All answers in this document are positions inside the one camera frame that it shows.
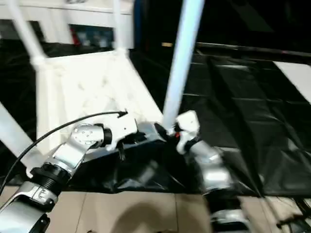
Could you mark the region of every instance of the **beige floor tile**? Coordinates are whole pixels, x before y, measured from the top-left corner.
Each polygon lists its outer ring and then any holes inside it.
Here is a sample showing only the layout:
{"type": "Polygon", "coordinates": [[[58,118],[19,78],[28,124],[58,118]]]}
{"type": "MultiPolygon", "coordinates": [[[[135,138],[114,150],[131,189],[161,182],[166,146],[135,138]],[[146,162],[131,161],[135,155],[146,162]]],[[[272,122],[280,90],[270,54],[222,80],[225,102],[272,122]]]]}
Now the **beige floor tile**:
{"type": "Polygon", "coordinates": [[[176,194],[178,232],[210,233],[210,218],[200,195],[176,194]]]}
{"type": "Polygon", "coordinates": [[[51,223],[47,233],[75,233],[85,197],[84,192],[61,193],[58,203],[48,214],[51,223]]]}
{"type": "MultiPolygon", "coordinates": [[[[269,200],[270,204],[272,205],[272,207],[276,211],[279,219],[286,219],[286,218],[292,216],[293,214],[300,214],[301,213],[299,208],[294,203],[294,201],[289,199],[289,198],[268,197],[267,199],[269,200]]],[[[275,215],[273,215],[273,212],[272,212],[271,208],[269,208],[267,203],[263,200],[262,200],[262,202],[264,202],[263,205],[267,209],[267,213],[268,213],[269,220],[270,220],[271,224],[275,226],[275,224],[277,223],[275,215]]],[[[285,232],[285,233],[290,232],[289,228],[287,226],[284,226],[282,229],[283,229],[283,232],[285,232]]]]}
{"type": "Polygon", "coordinates": [[[251,222],[251,231],[255,233],[279,232],[265,203],[258,198],[240,197],[243,210],[251,222]]]}
{"type": "Polygon", "coordinates": [[[18,187],[6,186],[0,196],[0,206],[2,206],[9,198],[18,190],[18,187]]]}
{"type": "Polygon", "coordinates": [[[177,230],[174,194],[88,193],[77,233],[155,233],[177,230]]]}

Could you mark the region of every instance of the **black tarp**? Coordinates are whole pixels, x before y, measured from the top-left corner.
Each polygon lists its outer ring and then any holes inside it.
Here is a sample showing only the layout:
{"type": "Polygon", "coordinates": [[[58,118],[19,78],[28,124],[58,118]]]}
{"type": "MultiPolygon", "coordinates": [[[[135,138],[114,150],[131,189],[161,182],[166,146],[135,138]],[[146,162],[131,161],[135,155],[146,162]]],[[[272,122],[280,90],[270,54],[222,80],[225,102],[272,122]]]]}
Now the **black tarp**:
{"type": "MultiPolygon", "coordinates": [[[[44,50],[49,56],[96,51],[59,44],[44,50]]],[[[162,109],[171,57],[132,51],[131,60],[162,109]]],[[[192,61],[180,112],[197,112],[202,138],[224,150],[238,193],[310,197],[311,107],[290,81],[272,62],[196,54],[192,61]]],[[[34,138],[35,73],[19,42],[1,42],[0,74],[0,101],[34,138]]],[[[14,157],[4,146],[0,156],[1,178],[14,157]]],[[[198,191],[184,157],[160,141],[126,150],[124,161],[111,154],[82,164],[69,190],[198,191]],[[146,178],[147,171],[154,176],[146,178]]]]}

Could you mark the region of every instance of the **black cable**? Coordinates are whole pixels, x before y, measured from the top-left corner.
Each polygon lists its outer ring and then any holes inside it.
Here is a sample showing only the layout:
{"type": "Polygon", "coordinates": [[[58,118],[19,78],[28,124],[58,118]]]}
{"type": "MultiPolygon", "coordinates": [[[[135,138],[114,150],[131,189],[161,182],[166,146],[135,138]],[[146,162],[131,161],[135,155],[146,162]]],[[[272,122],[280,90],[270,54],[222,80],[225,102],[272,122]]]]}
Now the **black cable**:
{"type": "Polygon", "coordinates": [[[73,121],[70,121],[70,122],[67,122],[49,132],[47,132],[45,135],[43,135],[42,137],[40,137],[39,139],[37,139],[35,142],[33,142],[29,147],[27,147],[20,155],[19,157],[15,160],[15,162],[13,163],[13,165],[11,166],[10,170],[8,171],[8,173],[6,174],[3,182],[2,182],[2,185],[0,187],[0,195],[2,194],[3,190],[4,190],[4,187],[5,185],[8,183],[9,181],[9,177],[11,175],[11,173],[13,172],[13,169],[14,167],[18,164],[18,162],[21,161],[21,159],[34,147],[36,146],[39,142],[41,142],[43,139],[47,138],[48,136],[50,136],[52,133],[68,126],[68,125],[72,125],[80,120],[84,120],[84,119],[87,119],[87,118],[91,118],[91,117],[96,117],[96,116],[101,116],[101,115],[108,115],[108,114],[119,114],[119,116],[122,116],[122,115],[125,115],[126,112],[102,112],[102,113],[95,113],[95,114],[91,114],[91,115],[88,115],[88,116],[84,116],[84,117],[81,117],[81,118],[78,118],[78,119],[75,119],[73,121]]]}

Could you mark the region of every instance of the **white metal frame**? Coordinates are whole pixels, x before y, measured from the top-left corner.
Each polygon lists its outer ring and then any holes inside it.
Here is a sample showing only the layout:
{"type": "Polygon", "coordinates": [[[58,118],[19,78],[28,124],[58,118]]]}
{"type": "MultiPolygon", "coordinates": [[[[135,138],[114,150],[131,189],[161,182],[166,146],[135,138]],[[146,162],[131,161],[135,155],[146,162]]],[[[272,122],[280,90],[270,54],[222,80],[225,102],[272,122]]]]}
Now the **white metal frame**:
{"type": "MultiPolygon", "coordinates": [[[[136,112],[133,112],[132,110],[140,109],[141,111],[137,113],[138,115],[143,115],[146,121],[162,120],[162,113],[156,106],[143,81],[140,79],[138,73],[135,71],[134,66],[131,64],[129,58],[127,57],[127,50],[124,47],[125,45],[122,37],[122,30],[120,29],[120,22],[122,23],[122,15],[120,14],[119,0],[113,0],[113,18],[116,40],[115,51],[56,58],[48,58],[44,54],[32,28],[30,27],[30,24],[25,21],[23,12],[18,6],[16,0],[6,0],[6,2],[13,18],[13,22],[17,29],[17,32],[22,39],[27,52],[30,54],[31,64],[36,70],[37,136],[41,136],[42,134],[46,133],[46,131],[59,126],[60,123],[64,123],[62,122],[62,120],[68,121],[71,117],[76,118],[76,116],[74,116],[74,114],[72,114],[72,112],[70,111],[67,113],[65,112],[65,115],[64,113],[62,113],[62,110],[66,111],[67,107],[71,107],[71,110],[75,112],[76,109],[79,109],[79,107],[77,108],[75,104],[81,104],[81,101],[79,102],[78,100],[81,96],[72,96],[70,93],[72,89],[78,88],[78,83],[74,83],[73,85],[67,85],[67,87],[65,87],[67,91],[64,90],[66,78],[67,84],[68,81],[70,83],[70,80],[75,81],[77,79],[76,75],[80,76],[79,78],[81,79],[82,75],[79,71],[76,73],[72,73],[72,71],[75,71],[77,68],[79,68],[80,71],[84,71],[84,83],[87,85],[87,82],[93,84],[94,80],[88,81],[88,75],[93,72],[94,74],[99,73],[97,77],[102,77],[103,62],[109,63],[108,66],[112,66],[111,69],[114,70],[111,82],[112,87],[115,88],[115,100],[117,101],[118,106],[119,108],[121,108],[121,110],[127,108],[129,112],[136,114],[136,112]],[[64,73],[62,69],[68,69],[71,72],[69,73],[69,78],[62,77],[62,75],[64,74],[68,75],[67,73],[64,73]],[[126,90],[127,88],[136,90],[136,92],[133,91],[133,93],[129,94],[126,90]],[[64,98],[66,94],[67,97],[69,96],[68,100],[66,100],[65,98],[61,101],[57,101],[57,99],[59,98],[64,98]]],[[[94,92],[92,90],[85,91],[86,95],[88,95],[89,93],[91,96],[94,92]]],[[[2,110],[2,116],[0,115],[0,120],[3,119],[3,123],[6,124],[6,128],[4,128],[5,130],[3,132],[11,132],[11,135],[1,134],[0,140],[3,141],[11,151],[16,151],[15,156],[18,156],[21,148],[25,148],[28,144],[31,143],[31,140],[27,138],[25,132],[20,127],[18,127],[17,123],[8,114],[8,112],[2,105],[0,105],[0,109],[2,110]],[[13,135],[15,139],[20,138],[21,140],[23,140],[23,142],[17,141],[16,144],[12,145],[11,138],[13,137],[13,135]]],[[[39,145],[39,149],[41,152],[48,152],[55,146],[59,145],[61,143],[61,140],[61,132],[56,132],[55,134],[51,135],[51,137],[43,141],[42,144],[39,145]]],[[[22,161],[24,162],[24,165],[26,167],[30,167],[29,163],[25,163],[25,161],[31,161],[31,167],[34,167],[35,164],[37,164],[36,166],[40,166],[42,157],[38,157],[37,154],[38,151],[35,150],[26,155],[25,159],[22,161]]]]}

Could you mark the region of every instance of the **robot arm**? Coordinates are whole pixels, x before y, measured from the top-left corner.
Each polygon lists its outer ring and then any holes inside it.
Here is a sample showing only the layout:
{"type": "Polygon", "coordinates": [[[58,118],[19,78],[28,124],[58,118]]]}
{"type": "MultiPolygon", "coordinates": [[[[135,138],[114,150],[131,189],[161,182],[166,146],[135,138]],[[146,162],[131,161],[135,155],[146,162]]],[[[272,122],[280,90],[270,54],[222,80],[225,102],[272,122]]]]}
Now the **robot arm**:
{"type": "Polygon", "coordinates": [[[232,179],[225,167],[222,152],[199,137],[199,121],[195,111],[179,115],[174,129],[163,138],[172,141],[194,168],[195,179],[208,203],[214,232],[250,232],[237,195],[232,191],[232,179]]]}
{"type": "Polygon", "coordinates": [[[109,128],[102,124],[75,127],[65,143],[50,152],[42,167],[0,208],[0,233],[43,233],[61,191],[67,186],[89,149],[114,150],[126,136],[136,133],[135,119],[129,114],[116,118],[109,128]]]}

